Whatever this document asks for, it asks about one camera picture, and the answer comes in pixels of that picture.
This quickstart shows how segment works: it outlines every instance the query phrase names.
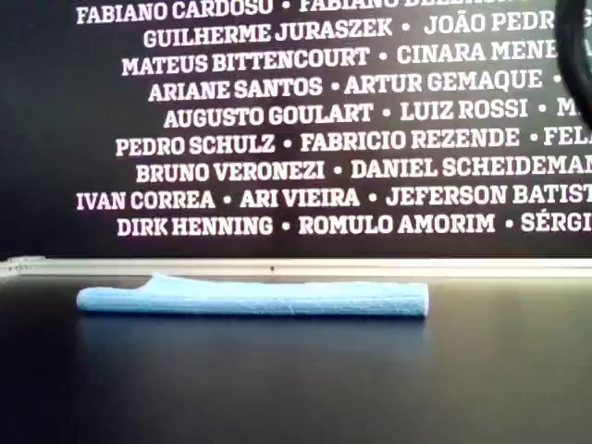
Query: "black wall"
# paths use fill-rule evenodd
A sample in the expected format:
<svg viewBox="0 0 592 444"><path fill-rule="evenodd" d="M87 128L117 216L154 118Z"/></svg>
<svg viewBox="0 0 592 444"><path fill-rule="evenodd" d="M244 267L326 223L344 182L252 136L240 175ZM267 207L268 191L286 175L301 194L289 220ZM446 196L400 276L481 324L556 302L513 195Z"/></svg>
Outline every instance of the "black wall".
<svg viewBox="0 0 592 444"><path fill-rule="evenodd" d="M76 6L99 6L101 2L3 2L0 6L0 256L47 255L55 257L431 257L431 256L589 256L592 242L592 210L587 195L587 172L592 171L592 155L588 133L578 127L577 116L568 116L561 110L560 100L566 99L561 81L556 79L552 30L546 29L545 18L553 9L550 0L528 2L485 2L484 4L438 6L406 6L349 10L345 7L329 12L299 12L300 1L293 0L290 8L282 8L276 1L271 15L241 16L237 18L196 18L185 20L86 24L77 25ZM481 14L486 28L480 32L427 34L424 26L432 16L450 15L466 17ZM513 14L508 21L494 30L494 19L500 13ZM351 37L298 42L251 44L194 45L174 48L146 48L142 36L147 30L230 26L267 23L273 32L280 23L297 21L330 21L382 18L392 19L391 36ZM538 18L537 26L518 30L523 19ZM514 59L495 59L494 42L513 42ZM398 57L402 45L469 43L473 48L481 43L484 59L450 63L404 63ZM539 44L546 48L543 57L528 54L528 46ZM366 47L367 65L355 67L323 67L302 69L269 69L213 72L185 75L123 76L122 58L153 56L205 56L214 53L252 51L282 51L295 49L323 49ZM382 60L380 53L388 58ZM531 84L521 87L520 79L505 88L453 91L430 91L429 80L434 73L476 71L480 78L505 71L498 76L521 75L526 71ZM422 91L346 94L346 85L363 75L418 74ZM233 91L237 80L263 80L279 78L312 78L322 81L322 93L317 96L278 96L252 99L208 101L182 101L149 103L152 85L167 82L201 82L228 80ZM338 82L334 91L332 82ZM461 101L513 100L524 104L514 116L510 111L499 118L462 116ZM404 103L449 101L454 118L426 121L401 121ZM169 110L259 106L266 113L272 106L373 104L369 121L350 123L313 123L296 125L236 126L218 128L164 128ZM382 110L391 115L385 117ZM558 137L557 128L564 138ZM511 129L514 143L502 146L475 148L414 149L413 135L427 130L454 129ZM407 143L400 149L378 151L305 152L301 133L344 131L402 131ZM581 130L581 137L574 137ZM170 156L117 156L116 139L182 137L187 141L194 136L221 134L273 134L275 152L263 154L190 154ZM533 141L532 134L538 136ZM283 141L292 146L283 146ZM445 177L445 165L452 166L465 157L484 157L484 161L498 165L497 175ZM521 156L522 165L530 163L538 174L510 175L507 157ZM369 164L383 159L424 159L418 165L431 166L436 177L394 177L389 179L352 178L351 160ZM227 162L325 162L325 178L276 181L228 181L216 177L214 164ZM550 171L549 162L565 162L569 171ZM178 183L138 183L137 165L151 164L206 164L210 168L209 180ZM334 167L342 173L335 174ZM553 200L546 185L561 185ZM498 203L470 203L475 187L480 192L492 191L495 186L505 193ZM525 203L519 198L516 186L527 190L530 198ZM469 204L456 202L438 204L443 192L455 193L447 188L432 188L432 204L389 206L385 199L392 187L473 187L464 188ZM281 198L282 190L321 188L352 188L360 206L289 208ZM130 195L134 191L210 191L216 208L155 209L130 208ZM241 208L245 191L277 190L278 207ZM79 210L77 193L125 192L124 209ZM371 202L369 195L376 195ZM224 196L232 198L224 203ZM300 216L370 216L376 222L381 216L390 220L390 233L363 234L301 234ZM430 232L429 224L413 225L409 232L405 221L416 223L417 217L429 221L434 215L436 228ZM470 232L470 219L466 215L490 215L481 225L483 232ZM271 216L273 233L265 235L175 236L172 233L174 217L229 217ZM119 236L118 219L134 217L166 218L167 236ZM450 233L447 225L456 221L458 233ZM283 229L289 223L290 229Z"/></svg>

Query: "silver strip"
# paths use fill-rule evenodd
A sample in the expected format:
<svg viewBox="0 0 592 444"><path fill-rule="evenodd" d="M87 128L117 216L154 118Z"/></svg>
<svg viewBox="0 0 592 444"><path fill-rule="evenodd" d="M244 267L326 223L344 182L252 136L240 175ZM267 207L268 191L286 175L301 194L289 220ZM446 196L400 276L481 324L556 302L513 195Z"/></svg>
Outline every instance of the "silver strip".
<svg viewBox="0 0 592 444"><path fill-rule="evenodd" d="M23 276L251 278L592 278L592 259L44 259L8 262Z"/></svg>

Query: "black table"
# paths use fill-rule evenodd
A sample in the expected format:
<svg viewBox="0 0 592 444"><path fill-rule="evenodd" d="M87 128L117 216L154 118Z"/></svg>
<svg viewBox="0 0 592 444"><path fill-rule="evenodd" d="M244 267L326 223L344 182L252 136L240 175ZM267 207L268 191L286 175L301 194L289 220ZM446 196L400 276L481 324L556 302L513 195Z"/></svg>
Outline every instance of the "black table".
<svg viewBox="0 0 592 444"><path fill-rule="evenodd" d="M0 288L6 444L559 444L592 437L592 280L434 279L425 322L82 316Z"/></svg>

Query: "blue foam block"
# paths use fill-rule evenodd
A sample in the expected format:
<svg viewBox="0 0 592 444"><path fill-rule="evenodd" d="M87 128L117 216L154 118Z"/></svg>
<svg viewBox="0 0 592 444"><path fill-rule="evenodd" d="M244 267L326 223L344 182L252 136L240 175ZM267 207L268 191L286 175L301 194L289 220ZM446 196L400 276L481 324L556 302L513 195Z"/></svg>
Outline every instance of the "blue foam block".
<svg viewBox="0 0 592 444"><path fill-rule="evenodd" d="M391 282L219 282L154 275L134 290L89 288L90 312L188 315L392 315L428 313L426 284Z"/></svg>

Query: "dark object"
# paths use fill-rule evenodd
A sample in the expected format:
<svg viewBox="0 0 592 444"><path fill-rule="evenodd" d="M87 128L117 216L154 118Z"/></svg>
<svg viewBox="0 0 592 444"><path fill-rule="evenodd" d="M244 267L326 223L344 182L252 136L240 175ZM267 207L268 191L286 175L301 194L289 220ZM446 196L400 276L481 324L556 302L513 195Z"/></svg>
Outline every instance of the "dark object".
<svg viewBox="0 0 592 444"><path fill-rule="evenodd" d="M581 118L592 129L592 74L584 47L586 0L557 0L555 39L559 70Z"/></svg>
<svg viewBox="0 0 592 444"><path fill-rule="evenodd" d="M80 316L0 282L4 444L585 444L590 279L430 279L415 320Z"/></svg>

